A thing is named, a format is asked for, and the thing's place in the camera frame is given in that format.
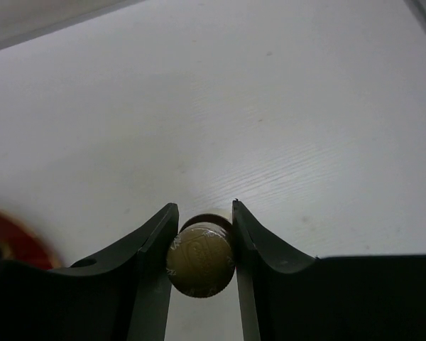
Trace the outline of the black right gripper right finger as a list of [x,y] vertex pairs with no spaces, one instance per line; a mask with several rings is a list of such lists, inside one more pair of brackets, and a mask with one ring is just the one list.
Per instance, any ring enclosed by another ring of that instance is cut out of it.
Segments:
[[426,255],[321,259],[232,215],[245,340],[426,340]]

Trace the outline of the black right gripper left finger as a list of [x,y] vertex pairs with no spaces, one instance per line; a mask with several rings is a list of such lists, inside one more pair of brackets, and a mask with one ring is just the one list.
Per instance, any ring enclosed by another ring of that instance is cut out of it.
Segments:
[[171,292],[165,254],[178,220],[169,203],[125,237],[58,269],[1,250],[0,340],[163,340]]

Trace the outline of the yellow label gold cap bottle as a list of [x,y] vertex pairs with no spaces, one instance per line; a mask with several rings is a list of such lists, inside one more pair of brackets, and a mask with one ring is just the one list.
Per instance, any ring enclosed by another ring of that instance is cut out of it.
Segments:
[[226,210],[188,219],[166,253],[170,282],[191,298],[209,298],[223,291],[235,268],[231,213]]

